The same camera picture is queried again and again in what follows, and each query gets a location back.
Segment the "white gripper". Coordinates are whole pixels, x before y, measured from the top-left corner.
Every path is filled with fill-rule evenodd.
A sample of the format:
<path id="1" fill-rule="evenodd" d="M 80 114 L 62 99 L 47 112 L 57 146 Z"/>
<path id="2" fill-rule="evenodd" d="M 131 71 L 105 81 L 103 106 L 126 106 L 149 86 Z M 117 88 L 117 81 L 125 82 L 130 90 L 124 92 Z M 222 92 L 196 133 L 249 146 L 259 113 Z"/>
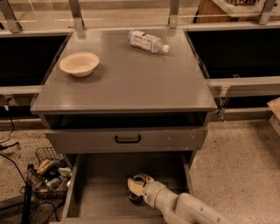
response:
<path id="1" fill-rule="evenodd" d="M 157 200 L 157 196 L 161 190 L 165 189 L 165 185 L 154 181 L 151 176 L 139 173 L 133 178 L 128 179 L 128 188 L 136 195 L 142 196 L 146 204 L 153 208 L 160 208 L 161 204 Z"/>

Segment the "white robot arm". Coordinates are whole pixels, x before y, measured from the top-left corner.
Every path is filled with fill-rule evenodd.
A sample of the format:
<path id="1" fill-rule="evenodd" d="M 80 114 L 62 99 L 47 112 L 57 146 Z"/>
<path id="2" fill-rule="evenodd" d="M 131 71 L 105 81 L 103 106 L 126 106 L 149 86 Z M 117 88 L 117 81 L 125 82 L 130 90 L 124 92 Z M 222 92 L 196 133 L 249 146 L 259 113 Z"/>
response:
<path id="1" fill-rule="evenodd" d="M 128 178 L 128 188 L 161 212 L 168 224 L 235 224 L 189 193 L 176 194 L 147 174 Z"/>

